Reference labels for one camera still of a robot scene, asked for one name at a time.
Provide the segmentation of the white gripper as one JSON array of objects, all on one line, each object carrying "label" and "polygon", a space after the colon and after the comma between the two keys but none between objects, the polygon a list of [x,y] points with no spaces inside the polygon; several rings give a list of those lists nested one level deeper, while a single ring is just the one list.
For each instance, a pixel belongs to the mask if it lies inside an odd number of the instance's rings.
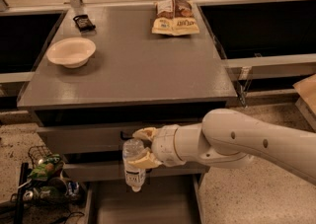
[{"label": "white gripper", "polygon": [[152,141],[151,149],[146,147],[138,155],[131,157],[127,163],[139,169],[154,169],[161,164],[166,167],[185,165],[177,154],[175,136],[179,125],[166,125],[161,128],[145,127],[132,133],[132,137]]}]

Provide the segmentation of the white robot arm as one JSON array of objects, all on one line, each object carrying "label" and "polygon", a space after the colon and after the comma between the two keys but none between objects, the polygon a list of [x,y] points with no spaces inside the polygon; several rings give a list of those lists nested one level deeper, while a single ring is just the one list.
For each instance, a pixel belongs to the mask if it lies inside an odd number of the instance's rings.
[{"label": "white robot arm", "polygon": [[132,137],[151,142],[129,161],[137,168],[197,162],[234,169],[257,156],[316,184],[315,133],[270,124],[234,110],[212,110],[196,124],[139,129]]}]

